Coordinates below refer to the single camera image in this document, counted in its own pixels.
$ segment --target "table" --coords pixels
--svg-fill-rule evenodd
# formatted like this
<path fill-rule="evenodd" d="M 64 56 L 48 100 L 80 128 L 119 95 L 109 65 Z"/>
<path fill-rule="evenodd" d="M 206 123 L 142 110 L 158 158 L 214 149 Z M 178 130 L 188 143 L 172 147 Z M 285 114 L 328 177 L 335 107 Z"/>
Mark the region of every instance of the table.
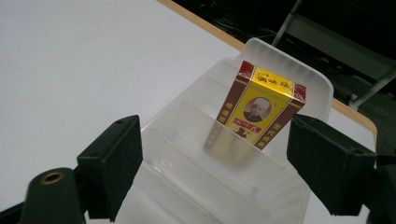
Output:
<path fill-rule="evenodd" d="M 138 114 L 143 127 L 239 53 L 152 0 L 2 1 L 0 34 L 0 210 L 23 201 L 41 172 L 76 167 L 111 122 Z M 329 123 L 374 149 L 369 120 L 339 111 Z"/>

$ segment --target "metal leg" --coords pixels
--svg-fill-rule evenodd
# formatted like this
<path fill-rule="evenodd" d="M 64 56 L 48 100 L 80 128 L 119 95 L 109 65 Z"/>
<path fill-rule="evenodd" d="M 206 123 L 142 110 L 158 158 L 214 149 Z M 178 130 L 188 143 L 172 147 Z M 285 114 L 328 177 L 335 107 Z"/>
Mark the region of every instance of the metal leg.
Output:
<path fill-rule="evenodd" d="M 372 97 L 378 91 L 380 91 L 384 86 L 386 86 L 388 83 L 390 83 L 394 78 L 396 78 L 396 65 L 393 65 L 390 68 L 390 70 L 383 77 L 381 77 L 370 90 L 368 90 L 361 96 L 352 95 L 351 99 L 349 100 L 349 104 L 348 104 L 349 107 L 351 107 L 352 109 L 357 111 L 361 104 L 363 104 L 366 100 L 368 100 L 370 97 Z"/>
<path fill-rule="evenodd" d="M 279 43 L 280 39 L 282 38 L 283 34 L 285 34 L 286 30 L 288 29 L 294 14 L 296 13 L 297 9 L 299 8 L 300 4 L 303 2 L 303 0 L 297 0 L 296 4 L 294 4 L 293 8 L 289 12 L 289 15 L 286 17 L 286 19 L 283 21 L 282 26 L 280 26 L 279 31 L 277 32 L 273 42 L 272 46 L 276 47 L 276 45 Z"/>

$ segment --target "clear plastic bin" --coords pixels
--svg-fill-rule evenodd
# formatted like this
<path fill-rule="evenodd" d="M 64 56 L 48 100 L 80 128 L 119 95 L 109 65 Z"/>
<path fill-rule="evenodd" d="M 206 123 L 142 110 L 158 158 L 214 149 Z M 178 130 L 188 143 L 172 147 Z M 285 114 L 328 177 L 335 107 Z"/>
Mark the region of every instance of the clear plastic bin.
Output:
<path fill-rule="evenodd" d="M 327 121 L 329 80 L 250 39 L 237 58 L 214 65 L 142 130 L 144 161 L 123 211 L 135 223 L 303 222 L 309 188 L 287 161 L 289 124 L 260 151 L 215 121 L 244 60 L 305 85 L 299 113 Z M 214 127 L 243 150 L 241 161 L 205 148 Z"/>

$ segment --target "box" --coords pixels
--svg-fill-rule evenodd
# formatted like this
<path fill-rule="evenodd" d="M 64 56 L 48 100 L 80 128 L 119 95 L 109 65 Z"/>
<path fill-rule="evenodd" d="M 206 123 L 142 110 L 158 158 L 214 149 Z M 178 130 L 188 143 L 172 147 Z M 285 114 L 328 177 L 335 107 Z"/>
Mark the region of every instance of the box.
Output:
<path fill-rule="evenodd" d="M 305 105 L 305 86 L 243 61 L 217 120 L 263 149 Z"/>

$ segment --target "translucent plastic container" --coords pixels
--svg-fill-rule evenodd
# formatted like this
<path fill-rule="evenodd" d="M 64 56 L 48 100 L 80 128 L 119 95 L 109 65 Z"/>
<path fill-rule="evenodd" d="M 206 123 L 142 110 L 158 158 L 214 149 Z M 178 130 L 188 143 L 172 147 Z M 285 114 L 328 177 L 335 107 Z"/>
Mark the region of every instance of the translucent plastic container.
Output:
<path fill-rule="evenodd" d="M 136 223 L 303 223 L 309 188 L 286 158 L 289 124 L 260 151 L 215 121 L 244 60 L 305 85 L 299 113 L 327 121 L 329 80 L 250 39 L 237 58 L 214 65 L 143 129 L 144 161 L 127 205 Z M 213 127 L 243 150 L 241 161 L 205 148 Z"/>

